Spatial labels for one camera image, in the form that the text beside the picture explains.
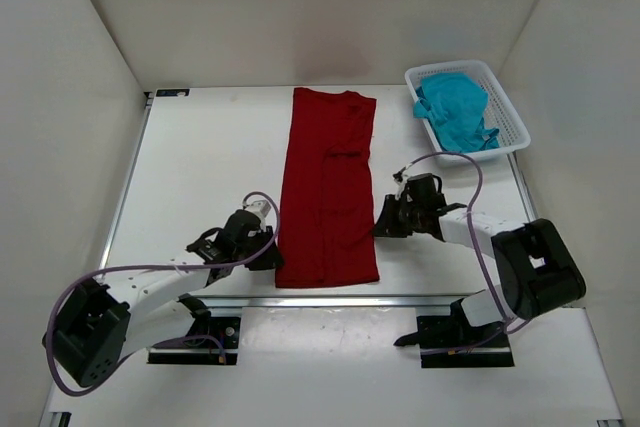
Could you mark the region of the red t shirt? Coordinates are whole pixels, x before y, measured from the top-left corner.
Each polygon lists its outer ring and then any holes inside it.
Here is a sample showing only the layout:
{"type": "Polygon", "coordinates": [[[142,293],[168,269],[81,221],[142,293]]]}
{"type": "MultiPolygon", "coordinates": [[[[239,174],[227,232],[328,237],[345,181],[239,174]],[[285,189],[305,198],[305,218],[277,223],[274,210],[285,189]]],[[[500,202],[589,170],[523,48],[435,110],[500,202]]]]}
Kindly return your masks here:
{"type": "Polygon", "coordinates": [[[369,168],[376,101],[297,87],[281,189],[279,288],[376,282],[369,168]]]}

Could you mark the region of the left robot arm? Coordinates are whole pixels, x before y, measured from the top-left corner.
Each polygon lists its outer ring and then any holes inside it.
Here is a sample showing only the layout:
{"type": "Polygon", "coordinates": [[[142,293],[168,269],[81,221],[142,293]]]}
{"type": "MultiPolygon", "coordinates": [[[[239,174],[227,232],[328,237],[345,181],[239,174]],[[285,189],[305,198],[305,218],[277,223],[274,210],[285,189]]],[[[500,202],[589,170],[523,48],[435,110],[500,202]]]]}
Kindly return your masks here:
{"type": "Polygon", "coordinates": [[[137,351],[165,342],[205,339],[196,327],[210,311],[195,297],[239,266],[250,271],[283,266],[277,227],[266,218],[273,206],[245,202],[221,228],[212,228],[185,251],[193,264],[107,268],[87,274],[66,288],[50,315],[42,344],[55,382],[65,371],[84,395],[105,382],[137,351]]]}

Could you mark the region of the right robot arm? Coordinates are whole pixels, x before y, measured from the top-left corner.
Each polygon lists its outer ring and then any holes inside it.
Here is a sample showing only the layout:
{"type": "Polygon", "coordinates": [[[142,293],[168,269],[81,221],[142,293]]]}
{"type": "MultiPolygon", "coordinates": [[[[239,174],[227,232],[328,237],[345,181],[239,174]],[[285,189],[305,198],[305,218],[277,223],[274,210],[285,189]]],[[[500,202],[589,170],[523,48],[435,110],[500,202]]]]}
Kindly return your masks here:
{"type": "Polygon", "coordinates": [[[585,296],[585,279],[550,220],[511,222],[448,203],[434,174],[398,172],[394,179],[399,190],[385,196],[375,237],[428,234],[462,245],[478,259],[492,258],[499,278],[453,302],[448,316],[399,337],[395,346],[460,352],[490,342],[516,320],[530,321],[585,296]]]}

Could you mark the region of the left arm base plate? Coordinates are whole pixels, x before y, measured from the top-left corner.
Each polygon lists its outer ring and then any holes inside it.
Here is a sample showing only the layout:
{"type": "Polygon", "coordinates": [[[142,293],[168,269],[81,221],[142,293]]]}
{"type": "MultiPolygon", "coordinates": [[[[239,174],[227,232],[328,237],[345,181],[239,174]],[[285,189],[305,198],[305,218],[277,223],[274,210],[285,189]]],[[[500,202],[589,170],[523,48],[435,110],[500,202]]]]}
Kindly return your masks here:
{"type": "Polygon", "coordinates": [[[186,334],[148,349],[147,363],[168,366],[235,366],[239,358],[240,309],[210,309],[186,334]]]}

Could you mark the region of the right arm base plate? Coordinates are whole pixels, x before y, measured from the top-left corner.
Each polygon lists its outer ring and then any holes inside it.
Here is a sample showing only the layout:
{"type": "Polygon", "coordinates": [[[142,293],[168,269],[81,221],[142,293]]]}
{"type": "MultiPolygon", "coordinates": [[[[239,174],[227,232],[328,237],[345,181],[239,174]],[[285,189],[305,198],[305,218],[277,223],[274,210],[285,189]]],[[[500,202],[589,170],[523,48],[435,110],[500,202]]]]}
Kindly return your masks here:
{"type": "Polygon", "coordinates": [[[418,316],[422,369],[511,368],[511,345],[500,322],[480,327],[448,327],[452,316],[418,316]]]}

